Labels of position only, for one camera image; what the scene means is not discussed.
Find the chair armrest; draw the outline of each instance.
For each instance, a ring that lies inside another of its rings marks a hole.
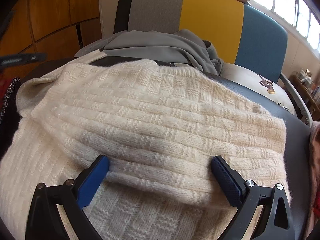
[[[281,72],[280,79],[285,85],[286,89],[289,91],[290,95],[293,97],[294,101],[296,102],[297,106],[299,107],[301,114],[305,118],[305,123],[311,128],[312,125],[312,116],[306,106],[306,104],[303,102],[301,96],[297,92],[297,90],[294,88],[294,86],[291,84],[289,79]]]

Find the chair backrest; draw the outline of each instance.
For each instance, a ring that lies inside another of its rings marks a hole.
[[[132,0],[128,31],[181,29],[211,41],[225,62],[278,81],[287,33],[264,13],[236,0]]]

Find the yellow chair panel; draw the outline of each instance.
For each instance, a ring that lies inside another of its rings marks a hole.
[[[179,29],[211,41],[225,62],[236,60],[244,6],[236,0],[183,0]]]

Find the metal screw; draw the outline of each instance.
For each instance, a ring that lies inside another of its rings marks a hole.
[[[278,184],[276,185],[276,187],[277,187],[277,189],[279,189],[279,190],[283,190],[283,186],[282,186],[280,183],[278,183]]]
[[[37,185],[37,189],[42,189],[44,187],[44,183],[40,182],[38,185]]]
[[[251,179],[248,179],[248,180],[246,181],[246,184],[247,184],[249,187],[253,187],[253,186],[254,186],[254,181],[251,180]]]
[[[74,184],[75,180],[74,179],[67,179],[66,185],[67,186],[72,186]]]

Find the white pillow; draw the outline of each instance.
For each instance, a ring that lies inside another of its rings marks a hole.
[[[224,63],[221,70],[221,76],[256,91],[282,106],[291,114],[297,116],[287,93],[277,84],[259,74],[238,65]]]

